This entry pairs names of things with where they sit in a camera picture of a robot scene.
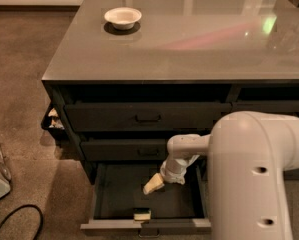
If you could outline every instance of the white robotic arm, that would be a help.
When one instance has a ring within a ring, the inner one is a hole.
[[[220,119],[210,135],[177,135],[159,177],[184,184],[186,168],[208,157],[209,219],[214,240],[292,240],[283,171],[299,168],[299,118],[235,112]]]

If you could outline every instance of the desk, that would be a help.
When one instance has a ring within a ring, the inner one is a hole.
[[[103,18],[121,6],[143,15],[128,33],[115,31]],[[124,184],[126,177],[126,185],[140,193],[175,134],[209,133],[233,111],[299,116],[299,8],[287,0],[85,0],[42,81],[95,183],[98,199],[84,229],[200,234],[210,230],[200,188],[202,164],[192,172],[198,175],[192,182],[202,211],[193,206],[183,215],[183,207],[196,202],[186,196],[159,214],[166,199],[149,226],[134,224],[126,207],[123,213],[112,208],[119,198],[108,197],[112,189],[105,187],[112,181],[105,178]],[[139,170],[144,165],[149,167]],[[132,168],[145,178],[137,190],[130,183]],[[130,196],[123,198],[126,203]]]

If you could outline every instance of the black cable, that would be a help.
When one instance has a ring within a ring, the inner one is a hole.
[[[0,229],[1,227],[3,226],[3,224],[5,224],[5,222],[14,214],[16,213],[17,211],[23,209],[23,208],[26,208],[26,207],[32,207],[32,208],[35,208],[38,213],[39,213],[39,216],[40,216],[40,223],[39,223],[39,228],[35,234],[35,237],[33,238],[33,240],[37,240],[38,239],[38,235],[40,234],[41,230],[42,230],[42,226],[43,226],[43,215],[42,215],[42,212],[40,210],[40,208],[37,206],[37,205],[34,205],[34,204],[25,204],[25,205],[22,205],[20,207],[18,207],[17,209],[13,210],[12,212],[10,212],[7,217],[4,218],[4,220],[0,223]]]

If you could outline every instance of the white bowl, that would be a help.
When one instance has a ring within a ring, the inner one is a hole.
[[[111,22],[119,30],[131,29],[141,19],[141,12],[128,7],[115,8],[107,11],[105,20]]]

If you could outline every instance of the concrete floor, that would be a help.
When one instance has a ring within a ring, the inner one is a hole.
[[[0,12],[0,143],[12,174],[12,191],[0,200],[0,222],[23,204],[36,204],[44,214],[39,239],[138,239],[86,237],[92,186],[70,148],[55,145],[40,127],[49,105],[41,84],[72,12]],[[286,182],[294,240],[299,240],[299,181]],[[0,239],[32,239],[39,219],[25,209],[2,228]],[[210,236],[162,236],[196,240]]]

